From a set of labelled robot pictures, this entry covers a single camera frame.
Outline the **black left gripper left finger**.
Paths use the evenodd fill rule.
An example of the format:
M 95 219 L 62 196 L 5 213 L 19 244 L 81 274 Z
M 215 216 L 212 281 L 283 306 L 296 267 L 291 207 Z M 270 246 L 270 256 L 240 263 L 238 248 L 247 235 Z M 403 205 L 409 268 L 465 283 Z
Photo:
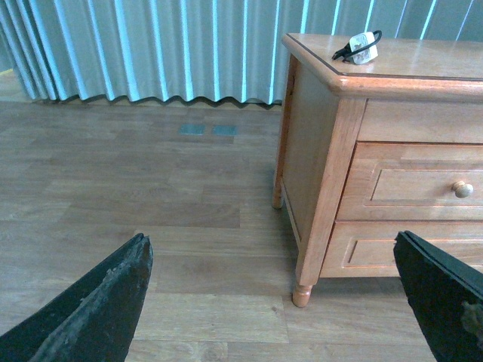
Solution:
M 3 361 L 123 361 L 149 286 L 150 240 L 137 234 L 1 337 Z

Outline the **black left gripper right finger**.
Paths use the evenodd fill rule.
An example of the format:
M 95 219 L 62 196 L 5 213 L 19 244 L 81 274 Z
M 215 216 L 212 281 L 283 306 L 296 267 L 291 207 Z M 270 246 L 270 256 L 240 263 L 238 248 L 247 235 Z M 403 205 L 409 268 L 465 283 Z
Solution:
M 482 273 L 410 231 L 393 248 L 408 304 L 437 361 L 482 360 Z

